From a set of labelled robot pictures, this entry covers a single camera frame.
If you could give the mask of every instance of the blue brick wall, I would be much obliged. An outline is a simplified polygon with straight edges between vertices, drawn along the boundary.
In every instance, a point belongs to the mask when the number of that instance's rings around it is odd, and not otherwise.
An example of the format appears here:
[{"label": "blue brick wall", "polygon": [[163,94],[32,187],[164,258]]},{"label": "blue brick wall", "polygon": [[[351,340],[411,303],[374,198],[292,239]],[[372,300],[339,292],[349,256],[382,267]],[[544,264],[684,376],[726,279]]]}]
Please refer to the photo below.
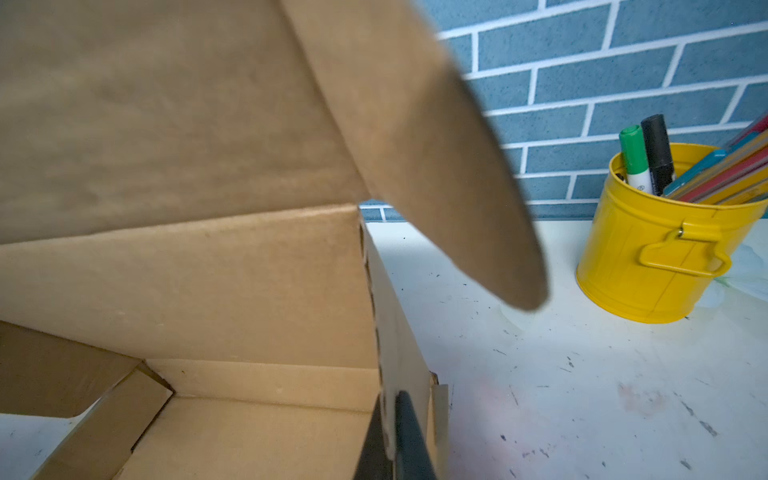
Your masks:
[{"label": "blue brick wall", "polygon": [[672,141],[721,145],[768,110],[768,0],[413,1],[537,218],[591,218],[618,131],[648,115]]}]

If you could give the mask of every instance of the green marker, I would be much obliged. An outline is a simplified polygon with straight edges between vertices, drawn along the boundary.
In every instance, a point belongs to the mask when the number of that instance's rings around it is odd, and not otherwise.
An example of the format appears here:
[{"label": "green marker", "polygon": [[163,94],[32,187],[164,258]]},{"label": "green marker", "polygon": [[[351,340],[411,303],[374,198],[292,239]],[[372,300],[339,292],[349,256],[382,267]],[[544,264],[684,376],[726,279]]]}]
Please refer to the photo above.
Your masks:
[{"label": "green marker", "polygon": [[653,195],[654,188],[650,181],[643,129],[640,125],[625,128],[619,133],[619,141],[621,153],[624,156],[624,166],[627,168],[629,186]]}]

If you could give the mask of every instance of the brown cardboard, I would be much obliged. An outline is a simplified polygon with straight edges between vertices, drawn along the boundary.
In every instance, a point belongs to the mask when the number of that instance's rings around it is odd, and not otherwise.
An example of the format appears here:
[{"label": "brown cardboard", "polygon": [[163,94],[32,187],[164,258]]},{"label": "brown cardboard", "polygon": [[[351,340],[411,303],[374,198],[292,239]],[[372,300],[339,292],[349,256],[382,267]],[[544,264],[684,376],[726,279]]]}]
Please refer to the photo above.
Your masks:
[{"label": "brown cardboard", "polygon": [[516,306],[546,282],[407,0],[9,0],[0,65],[0,320],[39,332],[10,327],[0,410],[106,392],[39,475],[348,478],[377,395],[394,458],[401,390],[445,471],[445,389],[356,204]]},{"label": "brown cardboard", "polygon": [[139,362],[0,322],[0,412],[80,415]]},{"label": "brown cardboard", "polygon": [[379,393],[379,371],[375,368],[178,359],[151,359],[147,363],[179,396],[370,413]]},{"label": "brown cardboard", "polygon": [[131,448],[171,395],[134,370],[104,396],[54,450],[34,480],[113,478]]},{"label": "brown cardboard", "polygon": [[0,13],[0,243],[374,196],[502,299],[544,301],[504,155],[408,0]]},{"label": "brown cardboard", "polygon": [[361,256],[354,205],[13,243],[0,319],[142,359],[376,368]]},{"label": "brown cardboard", "polygon": [[352,478],[370,413],[172,399],[120,480]]},{"label": "brown cardboard", "polygon": [[279,2],[11,0],[0,65],[0,243],[368,198]]},{"label": "brown cardboard", "polygon": [[283,4],[372,195],[504,301],[540,306],[546,276],[515,179],[410,2]]}]

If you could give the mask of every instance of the marker cap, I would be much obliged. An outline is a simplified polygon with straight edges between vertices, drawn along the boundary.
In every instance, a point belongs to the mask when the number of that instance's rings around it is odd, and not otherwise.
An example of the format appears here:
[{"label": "marker cap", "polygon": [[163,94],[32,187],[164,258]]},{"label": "marker cap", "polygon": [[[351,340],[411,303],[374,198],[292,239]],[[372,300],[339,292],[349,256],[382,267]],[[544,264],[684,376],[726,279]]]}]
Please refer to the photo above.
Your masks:
[{"label": "marker cap", "polygon": [[641,174],[648,170],[648,157],[645,154],[645,141],[640,125],[627,127],[619,133],[621,153],[624,154],[624,166],[630,175]]},{"label": "marker cap", "polygon": [[651,115],[640,122],[640,125],[643,127],[648,167],[653,170],[664,165],[672,165],[672,150],[670,149],[670,138],[667,136],[664,116],[662,114]]}]

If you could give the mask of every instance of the brick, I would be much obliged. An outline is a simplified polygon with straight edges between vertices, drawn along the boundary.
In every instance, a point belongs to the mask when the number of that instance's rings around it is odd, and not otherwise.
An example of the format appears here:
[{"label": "brick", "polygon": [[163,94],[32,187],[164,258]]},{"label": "brick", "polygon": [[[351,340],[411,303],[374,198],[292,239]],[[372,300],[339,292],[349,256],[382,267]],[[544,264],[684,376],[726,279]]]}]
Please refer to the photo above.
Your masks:
[{"label": "brick", "polygon": [[712,145],[722,147],[731,138],[735,137],[741,131],[740,128],[723,131],[708,131],[698,134],[673,134],[670,135],[670,142],[678,144],[698,144]]},{"label": "brick", "polygon": [[768,31],[686,45],[673,85],[768,73]]},{"label": "brick", "polygon": [[587,113],[585,105],[488,117],[502,143],[578,137]]},{"label": "brick", "polygon": [[507,148],[504,150],[504,155],[507,157],[507,163],[512,169],[513,174],[520,173],[520,162],[522,161],[523,149],[522,148]]},{"label": "brick", "polygon": [[542,220],[589,220],[597,204],[528,205],[533,218]]},{"label": "brick", "polygon": [[537,173],[608,168],[608,162],[619,151],[621,151],[621,146],[618,140],[530,147],[525,171]]},{"label": "brick", "polygon": [[538,71],[536,103],[659,88],[674,48],[658,48]]},{"label": "brick", "polygon": [[406,221],[406,219],[402,217],[400,212],[398,212],[394,208],[385,208],[384,216],[386,217],[386,221],[388,222],[405,222]]},{"label": "brick", "polygon": [[360,213],[366,222],[382,221],[382,213],[378,208],[361,208]]},{"label": "brick", "polygon": [[517,15],[538,7],[538,0],[415,0],[414,3],[438,30]]},{"label": "brick", "polygon": [[611,46],[768,20],[765,0],[622,2]]},{"label": "brick", "polygon": [[520,71],[498,77],[477,78],[468,83],[485,110],[514,107],[528,103],[531,72]]},{"label": "brick", "polygon": [[453,61],[461,73],[472,71],[472,37],[470,35],[448,38],[442,43],[451,52]]},{"label": "brick", "polygon": [[556,5],[563,5],[566,3],[576,2],[577,0],[547,0],[548,7],[554,7]]},{"label": "brick", "polygon": [[720,122],[735,87],[612,101],[594,106],[590,135],[617,134],[653,114],[664,114],[667,128]]},{"label": "brick", "polygon": [[750,85],[744,91],[730,121],[755,121],[768,111],[768,83]]},{"label": "brick", "polygon": [[608,6],[604,5],[480,32],[479,67],[483,70],[599,50],[607,18]]},{"label": "brick", "polygon": [[568,192],[570,177],[520,178],[518,182],[526,200],[561,200]]},{"label": "brick", "polygon": [[600,198],[607,174],[578,175],[571,198]]}]

